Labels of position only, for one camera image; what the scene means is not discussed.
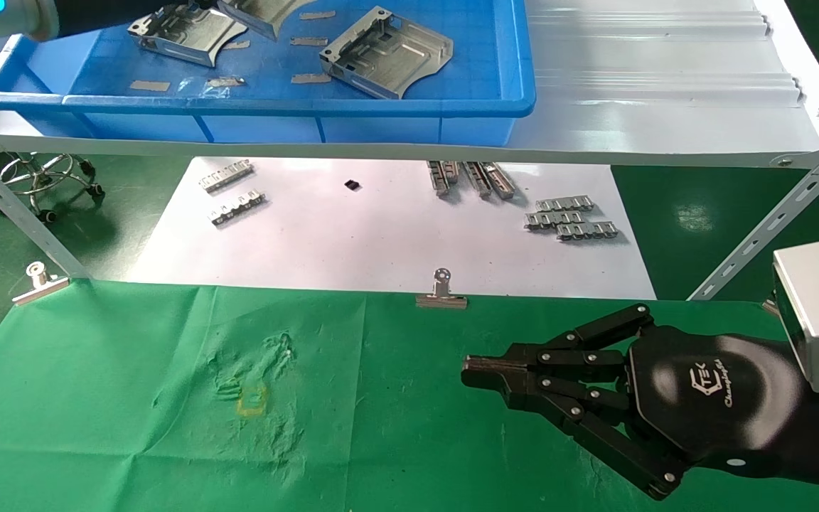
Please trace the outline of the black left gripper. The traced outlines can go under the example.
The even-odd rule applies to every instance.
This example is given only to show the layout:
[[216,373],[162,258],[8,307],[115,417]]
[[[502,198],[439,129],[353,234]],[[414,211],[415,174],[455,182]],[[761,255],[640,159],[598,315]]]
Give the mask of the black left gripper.
[[100,30],[131,23],[170,4],[185,4],[189,9],[209,10],[218,7],[217,0],[185,1],[55,1],[59,36]]

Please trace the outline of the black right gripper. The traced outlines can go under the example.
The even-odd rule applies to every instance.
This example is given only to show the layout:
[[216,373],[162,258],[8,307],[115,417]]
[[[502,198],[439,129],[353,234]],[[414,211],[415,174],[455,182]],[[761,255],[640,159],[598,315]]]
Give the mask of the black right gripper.
[[[510,410],[544,417],[662,501],[682,482],[686,464],[628,438],[617,428],[624,423],[620,408],[603,418],[601,405],[588,399],[590,389],[562,380],[623,376],[625,355],[612,346],[651,325],[648,305],[627,306],[544,343],[516,341],[502,356],[466,356],[461,381],[500,393]],[[644,330],[627,356],[640,428],[687,464],[728,472],[786,466],[779,438],[802,404],[806,381],[785,344],[657,327]]]

